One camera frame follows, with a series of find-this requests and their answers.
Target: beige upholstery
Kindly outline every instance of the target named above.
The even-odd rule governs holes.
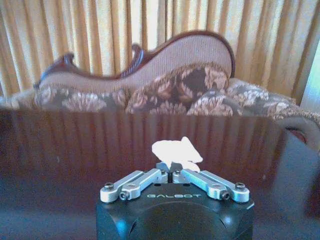
[[[136,90],[156,77],[168,73],[180,66],[196,62],[219,63],[230,77],[232,60],[225,44],[218,38],[206,35],[193,35],[181,38],[149,61],[143,68],[128,77],[119,80],[88,79],[75,73],[60,72],[48,75],[40,84],[64,85],[76,87],[80,91],[108,92],[126,86]]]

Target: dark wooden table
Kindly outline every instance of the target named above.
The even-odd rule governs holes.
[[[95,239],[103,184],[183,136],[200,169],[250,189],[254,239],[320,239],[319,157],[269,119],[30,111],[0,112],[0,239]]]

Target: white object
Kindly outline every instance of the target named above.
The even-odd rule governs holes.
[[[190,140],[184,136],[181,141],[162,140],[152,144],[152,152],[164,162],[170,169],[171,163],[181,164],[183,169],[200,172],[196,163],[201,163],[203,158],[192,145]]]

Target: bolt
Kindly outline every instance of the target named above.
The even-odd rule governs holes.
[[[106,182],[106,183],[104,184],[104,189],[106,189],[106,190],[112,190],[112,189],[114,189],[114,184],[113,184],[112,182]]]
[[[127,191],[122,191],[120,192],[119,194],[119,198],[122,200],[122,201],[125,201],[129,198],[129,193]]]
[[[229,192],[228,191],[224,191],[222,194],[221,194],[221,197],[223,200],[228,200],[230,195],[229,195]]]
[[[246,185],[244,185],[242,182],[236,182],[235,183],[235,189],[236,190],[244,190]]]

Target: curtain fold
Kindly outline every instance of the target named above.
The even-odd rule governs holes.
[[[299,103],[319,34],[319,0],[0,0],[0,94],[30,88],[55,59],[113,75],[132,43],[152,50],[191,30],[224,36],[235,76]]]

